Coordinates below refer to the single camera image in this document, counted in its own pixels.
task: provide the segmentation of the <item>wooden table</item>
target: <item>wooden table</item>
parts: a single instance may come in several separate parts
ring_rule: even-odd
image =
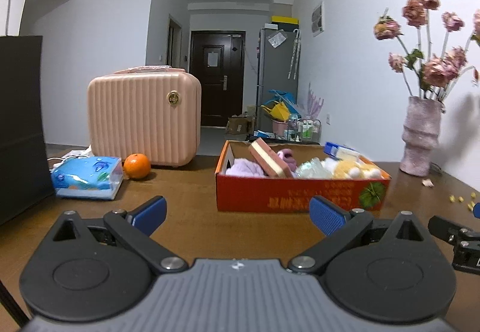
[[[222,213],[215,204],[216,157],[197,156],[180,169],[154,169],[146,181],[125,181],[113,202],[89,202],[51,198],[0,227],[0,279],[23,304],[18,291],[20,273],[64,210],[77,210],[84,218],[101,217],[116,208],[132,210],[155,195],[167,199],[165,223],[152,238],[189,263],[196,257],[279,258],[286,264],[294,255],[322,239],[308,214]],[[442,215],[480,230],[467,208],[470,193],[466,184],[449,175],[431,175],[435,187],[398,171],[397,163],[381,163],[392,175],[380,218],[393,218],[400,210],[411,210],[424,225],[433,215]],[[464,203],[449,202],[449,195],[463,196]],[[452,247],[437,242],[448,260]],[[480,276],[457,272],[457,295],[446,319],[465,332],[480,330]],[[0,309],[2,331],[13,332],[15,324]]]

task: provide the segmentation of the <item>purple towel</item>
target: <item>purple towel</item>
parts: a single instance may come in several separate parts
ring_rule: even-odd
[[[236,158],[232,167],[225,171],[229,176],[240,176],[248,178],[264,178],[263,169],[257,163],[251,162],[246,158]]]

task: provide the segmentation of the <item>brown door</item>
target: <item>brown door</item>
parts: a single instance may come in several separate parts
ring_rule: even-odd
[[[202,84],[202,126],[242,113],[245,32],[192,31],[190,73]]]

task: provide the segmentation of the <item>gray refrigerator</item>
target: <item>gray refrigerator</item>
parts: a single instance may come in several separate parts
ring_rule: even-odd
[[[275,89],[290,92],[297,100],[298,73],[296,78],[294,78],[295,74],[292,71],[289,78],[296,34],[294,32],[282,31],[286,40],[274,48],[268,41],[268,38],[277,32],[274,29],[262,29],[260,31],[255,130],[267,132],[272,132],[272,120],[267,117],[261,105],[273,98],[274,95],[268,91]]]

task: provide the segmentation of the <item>floor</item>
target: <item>floor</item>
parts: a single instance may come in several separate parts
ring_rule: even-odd
[[[244,141],[246,135],[231,135],[225,134],[225,129],[215,129],[202,127],[200,131],[200,146],[198,147],[198,155],[220,155],[223,145],[226,140]],[[72,145],[54,145],[52,143],[46,144],[46,155],[48,157],[55,157],[58,153],[65,150],[85,150],[85,146]]]

